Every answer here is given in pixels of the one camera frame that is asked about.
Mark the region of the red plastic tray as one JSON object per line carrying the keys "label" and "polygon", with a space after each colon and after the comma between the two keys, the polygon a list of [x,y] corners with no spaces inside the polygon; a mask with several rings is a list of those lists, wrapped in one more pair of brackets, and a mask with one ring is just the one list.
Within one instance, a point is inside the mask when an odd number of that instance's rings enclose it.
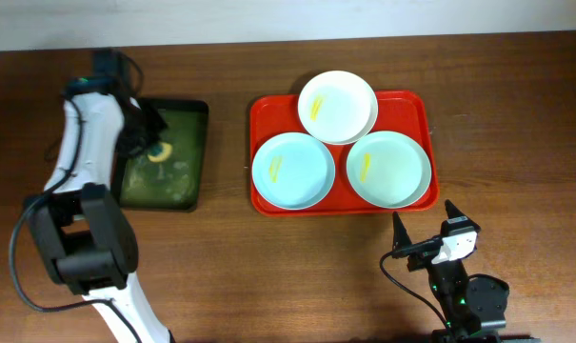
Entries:
{"label": "red plastic tray", "polygon": [[[397,131],[416,141],[426,152],[431,165],[431,180],[426,193],[402,212],[420,212],[432,208],[439,198],[439,185],[434,161],[427,114],[423,100],[412,91],[375,92],[379,114],[374,131]],[[256,99],[249,109],[249,158],[271,137],[285,132],[305,132],[297,113],[296,94],[267,95]],[[250,201],[259,213],[270,217],[386,213],[387,210],[369,204],[348,182],[346,162],[350,145],[328,149],[337,168],[334,184],[318,204],[298,211],[284,210],[269,203],[249,185]]]}

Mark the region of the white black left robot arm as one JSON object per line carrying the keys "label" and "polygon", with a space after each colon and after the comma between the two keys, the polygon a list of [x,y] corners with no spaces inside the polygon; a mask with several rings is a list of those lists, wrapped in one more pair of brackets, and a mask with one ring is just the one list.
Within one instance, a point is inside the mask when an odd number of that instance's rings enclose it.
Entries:
{"label": "white black left robot arm", "polygon": [[10,237],[9,268],[21,299],[44,312],[17,278],[17,237],[27,225],[50,279],[82,298],[53,312],[92,306],[119,342],[171,342],[140,285],[135,233],[111,192],[114,159],[146,152],[167,128],[153,107],[137,100],[141,86],[129,73],[139,69],[121,51],[100,49],[92,55],[92,74],[66,85],[56,165],[42,193],[24,203]]}

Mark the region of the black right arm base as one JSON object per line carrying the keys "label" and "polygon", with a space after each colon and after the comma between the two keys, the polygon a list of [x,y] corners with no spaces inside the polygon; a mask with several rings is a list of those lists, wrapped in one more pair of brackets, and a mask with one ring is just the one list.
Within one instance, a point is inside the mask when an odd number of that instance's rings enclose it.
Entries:
{"label": "black right arm base", "polygon": [[496,332],[485,333],[481,336],[462,336],[454,338],[447,331],[434,331],[429,339],[430,343],[542,343],[541,338],[530,335],[500,336]]}

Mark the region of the cream white plate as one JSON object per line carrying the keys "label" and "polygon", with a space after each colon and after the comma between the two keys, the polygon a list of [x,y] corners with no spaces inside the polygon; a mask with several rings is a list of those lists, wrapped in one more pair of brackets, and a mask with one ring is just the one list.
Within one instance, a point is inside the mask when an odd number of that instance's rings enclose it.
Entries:
{"label": "cream white plate", "polygon": [[313,137],[330,145],[347,145],[371,131],[379,105],[362,77],[348,71],[326,71],[304,85],[297,113]]}

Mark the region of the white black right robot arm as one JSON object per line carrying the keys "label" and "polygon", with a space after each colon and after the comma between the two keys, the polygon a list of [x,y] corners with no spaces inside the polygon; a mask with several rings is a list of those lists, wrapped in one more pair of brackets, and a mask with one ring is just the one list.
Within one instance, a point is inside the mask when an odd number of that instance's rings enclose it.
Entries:
{"label": "white black right robot arm", "polygon": [[381,257],[379,266],[386,272],[387,258],[405,258],[409,272],[427,272],[438,306],[393,276],[387,279],[439,317],[444,328],[432,333],[433,342],[499,342],[498,331],[506,326],[509,285],[494,276],[467,273],[463,260],[476,251],[481,227],[448,200],[445,210],[447,219],[440,233],[419,243],[410,240],[399,213],[394,212],[392,250]]}

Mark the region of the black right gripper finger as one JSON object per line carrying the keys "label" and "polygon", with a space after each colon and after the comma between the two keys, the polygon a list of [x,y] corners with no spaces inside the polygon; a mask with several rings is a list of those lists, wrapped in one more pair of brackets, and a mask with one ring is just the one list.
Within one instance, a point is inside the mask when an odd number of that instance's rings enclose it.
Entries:
{"label": "black right gripper finger", "polygon": [[445,210],[450,220],[465,216],[449,199],[445,201]]}
{"label": "black right gripper finger", "polygon": [[402,248],[410,246],[412,244],[409,235],[407,234],[407,229],[403,224],[398,212],[392,214],[393,223],[393,244],[392,249],[398,251]]}

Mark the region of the black soapy water tray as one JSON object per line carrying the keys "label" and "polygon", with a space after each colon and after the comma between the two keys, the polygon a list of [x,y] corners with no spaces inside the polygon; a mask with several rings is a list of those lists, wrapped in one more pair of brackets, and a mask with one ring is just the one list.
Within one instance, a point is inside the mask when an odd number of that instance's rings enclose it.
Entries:
{"label": "black soapy water tray", "polygon": [[172,154],[161,163],[150,162],[148,151],[117,159],[110,191],[122,208],[191,212],[202,179],[209,106],[201,100],[151,99],[168,124],[159,142],[171,144]]}

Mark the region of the yellow green scrub sponge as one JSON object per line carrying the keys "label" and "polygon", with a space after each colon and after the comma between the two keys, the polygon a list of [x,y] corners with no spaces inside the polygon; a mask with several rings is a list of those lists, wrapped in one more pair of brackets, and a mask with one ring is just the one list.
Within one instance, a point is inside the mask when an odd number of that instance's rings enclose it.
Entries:
{"label": "yellow green scrub sponge", "polygon": [[166,142],[158,142],[153,145],[147,154],[147,157],[152,163],[161,163],[170,158],[172,154],[172,145]]}

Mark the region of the light blue plate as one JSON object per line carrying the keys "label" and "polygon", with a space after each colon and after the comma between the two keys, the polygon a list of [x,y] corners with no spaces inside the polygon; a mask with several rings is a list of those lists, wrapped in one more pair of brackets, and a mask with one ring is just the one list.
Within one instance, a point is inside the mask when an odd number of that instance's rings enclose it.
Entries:
{"label": "light blue plate", "polygon": [[287,211],[321,202],[335,176],[334,159],[326,145],[300,132],[271,137],[255,153],[251,167],[255,190],[273,206]]}

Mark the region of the light green plate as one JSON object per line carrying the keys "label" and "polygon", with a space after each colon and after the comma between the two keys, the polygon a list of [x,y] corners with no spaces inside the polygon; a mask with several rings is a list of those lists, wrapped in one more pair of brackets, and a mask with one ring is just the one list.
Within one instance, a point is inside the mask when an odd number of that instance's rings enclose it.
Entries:
{"label": "light green plate", "polygon": [[357,141],[348,153],[346,172],[362,199],[384,209],[416,203],[432,178],[431,162],[422,146],[396,131],[373,132]]}

